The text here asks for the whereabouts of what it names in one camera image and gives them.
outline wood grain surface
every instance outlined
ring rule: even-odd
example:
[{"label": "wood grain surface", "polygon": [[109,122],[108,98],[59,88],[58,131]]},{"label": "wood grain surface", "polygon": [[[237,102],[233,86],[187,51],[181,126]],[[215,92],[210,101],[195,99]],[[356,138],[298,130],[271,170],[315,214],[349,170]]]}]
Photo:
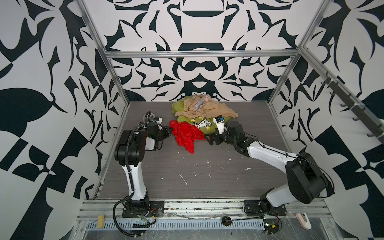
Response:
[{"label": "wood grain surface", "polygon": [[[286,150],[266,102],[226,104],[239,114],[232,121],[239,121],[245,132],[258,136],[264,144]],[[176,120],[171,105],[172,102],[132,102],[124,129],[137,126],[147,111],[162,117],[163,125],[168,125]],[[260,197],[269,189],[287,183],[282,171],[239,154],[232,145],[210,146],[205,140],[197,140],[194,146],[192,155],[171,135],[164,140],[161,150],[145,152],[142,172],[150,198]],[[122,199],[126,195],[124,171],[112,160],[99,198]]]}]

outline tan cloth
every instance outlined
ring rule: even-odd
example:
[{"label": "tan cloth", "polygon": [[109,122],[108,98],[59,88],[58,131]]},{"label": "tan cloth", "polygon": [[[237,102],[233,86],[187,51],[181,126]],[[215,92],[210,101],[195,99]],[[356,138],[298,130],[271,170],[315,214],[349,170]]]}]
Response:
[{"label": "tan cloth", "polygon": [[213,102],[212,99],[203,103],[201,107],[195,111],[194,107],[202,97],[204,97],[204,95],[194,95],[193,97],[185,98],[184,111],[176,112],[175,116],[186,116],[187,118],[215,118],[219,115],[236,118],[238,116],[238,114],[227,107],[225,103]]}]

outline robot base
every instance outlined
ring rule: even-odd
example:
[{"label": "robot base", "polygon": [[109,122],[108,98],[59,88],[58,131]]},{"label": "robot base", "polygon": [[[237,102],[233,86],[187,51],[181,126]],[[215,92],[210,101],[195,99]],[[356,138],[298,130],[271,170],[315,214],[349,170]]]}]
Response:
[{"label": "robot base", "polygon": [[158,212],[164,213],[164,202],[163,201],[149,201],[149,206],[147,208],[132,205],[132,201],[126,201],[124,204],[124,209],[122,211],[122,217],[136,217],[141,215],[144,212],[148,211],[148,208],[157,209]]},{"label": "robot base", "polygon": [[264,193],[260,200],[245,200],[244,201],[244,212],[247,216],[257,216],[263,214],[285,216],[285,205],[281,205],[279,207],[272,206],[266,198],[267,193],[269,193],[272,189]]}]

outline metal channel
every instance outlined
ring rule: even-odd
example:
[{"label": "metal channel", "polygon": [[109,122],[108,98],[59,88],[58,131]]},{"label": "metal channel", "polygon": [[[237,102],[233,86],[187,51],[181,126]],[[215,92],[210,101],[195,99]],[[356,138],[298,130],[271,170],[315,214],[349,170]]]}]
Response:
[{"label": "metal channel", "polygon": [[295,56],[297,50],[106,51],[107,58]]},{"label": "metal channel", "polygon": [[283,87],[283,85],[287,81],[289,74],[292,72],[293,68],[296,66],[297,61],[299,61],[299,59],[300,59],[299,54],[296,54],[294,57],[291,58],[291,61],[288,63],[283,74],[281,75],[280,79],[278,80],[276,87],[273,89],[272,94],[268,99],[269,104],[272,104],[273,100],[279,95],[281,88]]},{"label": "metal channel", "polygon": [[[325,14],[326,10],[328,9],[328,6],[332,2],[333,2],[333,0],[323,0],[321,2],[320,7],[318,8],[315,16],[313,17],[310,25],[308,26],[307,31],[304,34],[304,37],[302,38],[302,40],[300,41],[300,43],[296,49],[299,50],[303,46],[306,46],[308,41],[312,38],[313,33],[315,32],[315,30],[317,29],[317,27],[320,25],[321,21],[323,20],[324,14]],[[280,77],[279,81],[277,82],[275,89],[273,90],[271,96],[268,99],[268,102],[270,104],[273,104],[273,101],[278,96],[281,88],[285,84],[286,80],[288,79],[289,74],[291,73],[291,71],[295,67],[299,58],[300,58],[300,55],[296,55],[295,57],[291,58],[291,61],[288,63],[287,67],[285,68],[285,71],[283,72],[282,76]]]},{"label": "metal channel", "polygon": [[320,218],[323,231],[329,240],[343,240],[342,234],[333,218]]},{"label": "metal channel", "polygon": [[337,79],[321,61],[311,53],[307,48],[300,47],[299,54],[313,67],[313,69],[325,80],[328,77]]},{"label": "metal channel", "polygon": [[279,119],[278,119],[278,116],[277,116],[277,113],[276,113],[276,110],[275,108],[273,107],[273,105],[271,104],[268,104],[268,107],[269,109],[271,110],[271,113],[272,113],[272,117],[277,125],[277,129],[279,130],[280,132],[280,135],[281,135],[281,138],[283,139],[283,142],[284,142],[284,145],[285,147],[287,148],[287,152],[291,152],[291,148],[288,144],[288,141],[287,141],[287,138],[286,138],[286,135],[285,135],[285,132],[283,131],[283,127],[281,126],[280,122],[279,122]]},{"label": "metal channel", "polygon": [[333,0],[323,0],[320,4],[320,7],[317,9],[311,24],[308,26],[307,31],[304,34],[304,37],[301,39],[297,49],[300,47],[306,46],[307,43],[311,40],[314,32],[320,25],[321,21],[324,18],[325,12],[327,11],[329,5],[333,2]]},{"label": "metal channel", "polygon": [[127,117],[129,106],[130,106],[130,104],[125,106],[124,110],[121,114],[120,122],[119,122],[118,128],[116,129],[115,135],[113,136],[112,144],[109,147],[107,158],[105,159],[105,163],[101,168],[99,178],[98,178],[97,182],[95,183],[95,187],[93,188],[93,194],[92,194],[93,199],[95,199],[98,196],[98,192],[99,192],[99,190],[101,190],[100,185],[102,182],[104,182],[104,178],[105,178],[105,175],[107,174],[109,164],[111,163],[111,160],[114,158],[113,153],[114,153],[116,145],[119,141],[119,138],[122,134],[122,128],[123,128],[125,119]]},{"label": "metal channel", "polygon": [[104,65],[106,66],[107,70],[109,71],[109,73],[112,76],[113,83],[115,84],[120,96],[123,98],[125,105],[128,105],[129,100],[127,98],[127,95],[125,94],[125,91],[121,85],[120,79],[115,72],[115,69],[113,68],[111,62],[105,56],[104,45],[103,45],[103,43],[99,37],[99,33],[97,32],[97,29],[96,29],[96,27],[95,27],[95,25],[91,19],[91,15],[90,15],[87,7],[86,7],[86,4],[84,3],[83,0],[75,0],[75,2],[77,4],[77,7],[79,8],[79,11],[80,11],[81,16],[83,18],[83,21],[84,21],[85,25],[87,26],[87,28],[89,29],[89,33],[91,34],[91,37],[96,44],[97,50],[99,51],[99,53],[101,55],[101,59],[103,60]]},{"label": "metal channel", "polygon": [[[160,219],[219,219],[222,214],[246,217],[243,207],[245,199],[151,199],[165,202],[164,214]],[[112,208],[118,200],[86,200],[79,211],[77,220],[97,220],[101,214],[106,220],[112,219]],[[332,217],[323,199],[313,200],[310,204],[292,202],[286,204],[287,218],[295,218],[295,213],[305,212],[309,217]],[[116,215],[122,218],[123,205],[116,207]]]}]

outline black and white patterned wall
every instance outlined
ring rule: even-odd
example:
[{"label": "black and white patterned wall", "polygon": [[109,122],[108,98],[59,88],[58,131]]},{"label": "black and white patterned wall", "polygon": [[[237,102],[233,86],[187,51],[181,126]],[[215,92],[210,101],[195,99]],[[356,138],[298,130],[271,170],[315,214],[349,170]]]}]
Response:
[{"label": "black and white patterned wall", "polygon": [[320,0],[86,0],[110,51],[295,48]]},{"label": "black and white patterned wall", "polygon": [[131,101],[268,100],[289,57],[123,58],[112,64]]},{"label": "black and white patterned wall", "polygon": [[[384,118],[384,3],[335,0],[308,44],[330,71]],[[384,146],[301,58],[273,102],[293,152],[306,151],[333,179],[325,201],[346,237],[384,237]]]},{"label": "black and white patterned wall", "polygon": [[0,2],[1,239],[66,239],[124,102],[73,0]]},{"label": "black and white patterned wall", "polygon": [[[164,51],[295,49],[321,0],[85,2],[108,51]],[[113,64],[131,101],[170,101],[194,93],[267,100],[287,59],[115,59]]]}]

